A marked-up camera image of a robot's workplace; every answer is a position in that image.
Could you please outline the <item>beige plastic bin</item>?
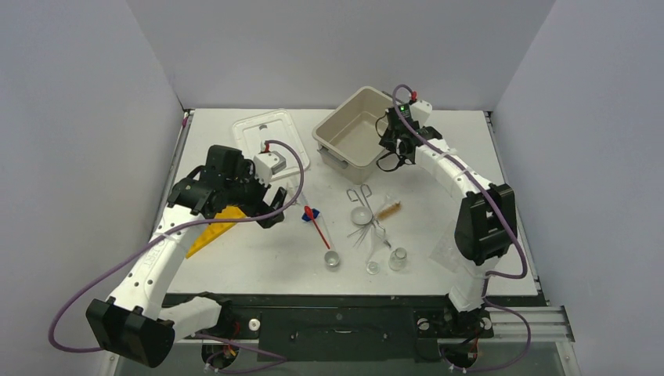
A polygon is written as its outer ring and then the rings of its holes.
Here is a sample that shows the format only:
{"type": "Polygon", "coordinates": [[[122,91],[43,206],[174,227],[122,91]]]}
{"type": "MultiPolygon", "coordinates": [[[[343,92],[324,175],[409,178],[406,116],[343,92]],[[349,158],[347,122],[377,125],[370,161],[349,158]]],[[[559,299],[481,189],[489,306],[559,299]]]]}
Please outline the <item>beige plastic bin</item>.
{"type": "Polygon", "coordinates": [[[351,183],[364,183],[385,154],[379,142],[391,106],[390,96],[370,86],[346,99],[312,131],[323,163],[351,183]]]}

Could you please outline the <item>yellow test tube rack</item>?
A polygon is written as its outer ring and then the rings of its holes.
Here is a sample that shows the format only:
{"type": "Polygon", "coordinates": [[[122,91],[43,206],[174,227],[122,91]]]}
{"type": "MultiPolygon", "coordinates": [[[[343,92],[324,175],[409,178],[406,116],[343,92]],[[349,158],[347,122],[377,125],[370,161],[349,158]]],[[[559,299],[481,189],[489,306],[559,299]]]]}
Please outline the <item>yellow test tube rack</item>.
{"type": "MultiPolygon", "coordinates": [[[[227,207],[215,216],[215,219],[243,219],[246,215],[237,207],[227,207]]],[[[209,245],[213,240],[230,230],[236,223],[234,222],[220,222],[210,224],[201,235],[194,241],[186,254],[189,259],[198,251],[209,245]]]]}

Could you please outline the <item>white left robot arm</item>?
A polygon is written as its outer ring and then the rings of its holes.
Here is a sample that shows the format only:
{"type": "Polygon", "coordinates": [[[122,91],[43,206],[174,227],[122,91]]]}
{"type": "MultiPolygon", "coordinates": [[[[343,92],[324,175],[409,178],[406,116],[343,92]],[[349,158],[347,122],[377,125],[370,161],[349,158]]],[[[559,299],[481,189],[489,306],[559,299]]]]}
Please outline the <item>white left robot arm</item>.
{"type": "Polygon", "coordinates": [[[243,221],[264,229],[283,221],[286,190],[278,189],[271,203],[264,197],[286,163],[267,146],[251,158],[232,147],[211,146],[204,164],[172,187],[152,240],[127,276],[105,300],[90,302],[85,316],[99,347],[156,367],[182,338],[202,330],[227,335],[234,317],[217,298],[202,294],[164,308],[165,295],[205,226],[223,209],[238,208],[243,221]]]}

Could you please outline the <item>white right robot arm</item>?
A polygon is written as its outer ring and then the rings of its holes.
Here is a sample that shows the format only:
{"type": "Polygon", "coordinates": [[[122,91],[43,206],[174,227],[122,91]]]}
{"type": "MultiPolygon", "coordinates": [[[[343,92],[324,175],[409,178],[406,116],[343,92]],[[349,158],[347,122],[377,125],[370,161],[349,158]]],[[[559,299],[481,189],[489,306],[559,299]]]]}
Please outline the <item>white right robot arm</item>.
{"type": "Polygon", "coordinates": [[[518,238],[514,191],[470,168],[435,128],[413,119],[409,104],[389,107],[386,118],[380,146],[398,157],[398,166],[428,172],[459,205],[454,229],[443,237],[454,282],[447,294],[453,306],[441,316],[449,333],[462,334],[483,304],[489,273],[518,238]]]}

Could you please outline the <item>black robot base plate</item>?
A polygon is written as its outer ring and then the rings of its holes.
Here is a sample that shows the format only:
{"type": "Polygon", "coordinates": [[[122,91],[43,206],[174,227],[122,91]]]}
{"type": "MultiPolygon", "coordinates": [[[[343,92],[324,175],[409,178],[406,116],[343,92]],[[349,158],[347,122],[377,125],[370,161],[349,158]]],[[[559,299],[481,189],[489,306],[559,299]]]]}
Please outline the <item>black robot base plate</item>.
{"type": "Polygon", "coordinates": [[[237,342],[255,340],[260,360],[369,362],[412,359],[457,364],[479,357],[478,342],[500,330],[526,335],[528,305],[511,311],[481,305],[459,313],[448,298],[388,295],[220,295],[221,306],[201,334],[237,342]]]}

